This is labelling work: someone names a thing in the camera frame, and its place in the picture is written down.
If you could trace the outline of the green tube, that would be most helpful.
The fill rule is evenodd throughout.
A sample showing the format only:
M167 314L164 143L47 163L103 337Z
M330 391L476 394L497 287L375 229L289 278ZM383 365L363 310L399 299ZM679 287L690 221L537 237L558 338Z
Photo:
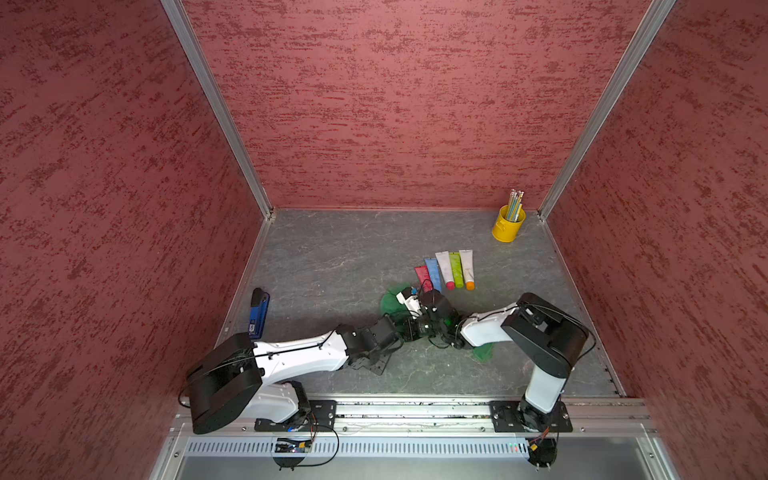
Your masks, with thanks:
M450 260L454 286L457 289L461 289L464 287L465 283L464 283L463 267L462 267L462 260L461 260L460 253L450 252L449 260Z

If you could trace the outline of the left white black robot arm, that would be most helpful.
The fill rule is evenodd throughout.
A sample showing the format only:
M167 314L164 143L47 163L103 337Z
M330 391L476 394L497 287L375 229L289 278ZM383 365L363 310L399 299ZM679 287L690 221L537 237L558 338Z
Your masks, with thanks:
M379 375L403 344L387 317L370 327L340 324L293 341L253 341L246 333L235 334L186 373L193 432L212 433L239 418L302 424L309 404L299 376L345 368Z

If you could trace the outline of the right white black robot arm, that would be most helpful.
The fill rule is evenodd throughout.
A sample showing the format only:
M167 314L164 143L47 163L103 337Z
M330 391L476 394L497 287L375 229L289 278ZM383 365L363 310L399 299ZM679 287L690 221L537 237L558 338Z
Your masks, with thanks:
M463 317L439 291L405 288L395 294L405 310L393 317L405 342L426 338L439 348L475 350L513 343L533 363L526 391L513 414L515 425L549 433L561 408L564 387L592 331L575 317L536 294L526 292L503 308Z

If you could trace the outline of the blue tube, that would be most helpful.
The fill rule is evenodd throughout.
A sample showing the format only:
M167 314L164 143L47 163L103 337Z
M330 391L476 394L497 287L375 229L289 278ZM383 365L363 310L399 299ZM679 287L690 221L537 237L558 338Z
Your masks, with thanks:
M436 258L425 258L425 266L427 267L429 279L432 284L432 288L439 292L442 291L442 279L440 274L439 264Z

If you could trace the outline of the white tube orange cap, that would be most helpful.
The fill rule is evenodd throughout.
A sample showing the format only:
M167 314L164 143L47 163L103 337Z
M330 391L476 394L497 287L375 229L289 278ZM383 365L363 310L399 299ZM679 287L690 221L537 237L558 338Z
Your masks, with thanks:
M465 288L469 291L472 291L475 289L473 251L460 250L459 256L461 260L462 276L463 276Z

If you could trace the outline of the white tube red cap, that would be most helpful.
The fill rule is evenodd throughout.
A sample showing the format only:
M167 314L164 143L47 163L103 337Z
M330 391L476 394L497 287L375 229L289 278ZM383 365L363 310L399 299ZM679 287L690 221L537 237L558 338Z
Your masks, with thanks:
M448 251L441 251L435 253L435 258L438 262L438 267L441 272L441 278L448 290L455 289L455 280L451 264L451 257Z

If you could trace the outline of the red pink tube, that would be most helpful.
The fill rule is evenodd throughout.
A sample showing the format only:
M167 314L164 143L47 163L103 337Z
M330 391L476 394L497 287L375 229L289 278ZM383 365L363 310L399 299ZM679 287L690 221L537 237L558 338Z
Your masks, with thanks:
M426 265L417 266L414 271L419 280L419 291L428 292L434 289L428 267Z

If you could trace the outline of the green microfiber cloth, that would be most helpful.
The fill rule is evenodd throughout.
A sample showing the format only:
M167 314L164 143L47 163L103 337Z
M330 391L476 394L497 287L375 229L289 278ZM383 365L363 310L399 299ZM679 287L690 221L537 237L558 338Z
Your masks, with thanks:
M396 294L406 287L411 287L411 286L408 284L403 284L400 286L395 286L390 288L384 294L384 296L380 301L380 314L382 316L388 315L392 319L393 323L395 324L397 331L398 331L398 315L402 315L407 311L406 311L406 308L397 301ZM457 315L461 318L461 323L462 323L464 318L458 313L458 311L457 311ZM467 340L465 341L466 341L466 347L464 349L457 349L457 350L471 350L475 359L480 362L489 362L492 359L493 347L490 344L480 346L480 347L473 347L470 345L470 343Z

